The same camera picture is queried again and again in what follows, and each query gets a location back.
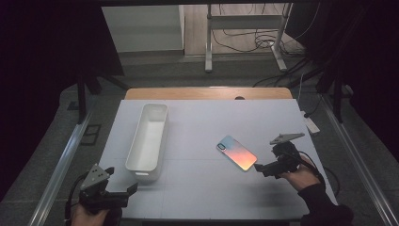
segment phone case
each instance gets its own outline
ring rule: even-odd
[[[216,148],[247,171],[257,160],[257,157],[231,136],[226,136],[216,145]]]

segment white table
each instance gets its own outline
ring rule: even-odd
[[[304,133],[292,142],[306,152],[326,178],[296,100],[125,100],[121,101],[100,161],[115,167],[108,191],[124,191],[135,179],[124,164],[142,106],[168,106],[168,140],[162,174],[138,191],[123,209],[124,218],[150,219],[298,219],[309,213],[284,179],[264,178],[253,167],[238,169],[215,146],[231,135],[257,157],[276,161],[269,141],[279,134]]]

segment gray floor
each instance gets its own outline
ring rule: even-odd
[[[287,59],[292,67],[298,58]],[[125,71],[118,79],[136,88],[141,87],[208,87],[232,86],[252,87],[255,82],[279,75],[276,62],[270,55],[216,56],[214,71],[204,72],[203,57],[189,57],[176,54],[156,55],[121,55]],[[314,84],[318,77],[306,81],[301,86],[298,104],[302,110],[312,111],[319,100]],[[94,113],[89,125],[100,124],[100,136],[92,146],[80,145],[65,177],[45,225],[63,225],[64,204],[76,177],[101,158],[113,119],[125,91],[103,79],[99,79],[103,91],[98,96]],[[274,80],[260,84],[265,86]],[[299,87],[292,89],[297,98]],[[1,225],[26,225],[43,195],[43,191],[56,167],[59,157],[71,136],[78,119],[78,112],[67,110],[71,102],[77,101],[76,87],[64,90],[56,117],[46,136],[41,141],[32,158],[14,183],[7,196],[0,203]],[[355,212],[355,225],[383,225],[374,201],[359,178],[353,163],[348,158],[345,148],[337,136],[323,105],[319,105],[313,121],[320,127],[321,133],[313,137],[313,142],[325,167],[333,170],[341,182],[341,191],[337,197],[339,203],[350,206]],[[360,150],[361,156],[370,169],[379,186],[388,198],[395,215],[399,213],[399,164],[392,158],[374,133],[364,124],[355,110],[343,100],[343,121],[351,138]],[[329,181],[336,189],[332,175]],[[140,222],[123,221],[122,225],[140,225]]]

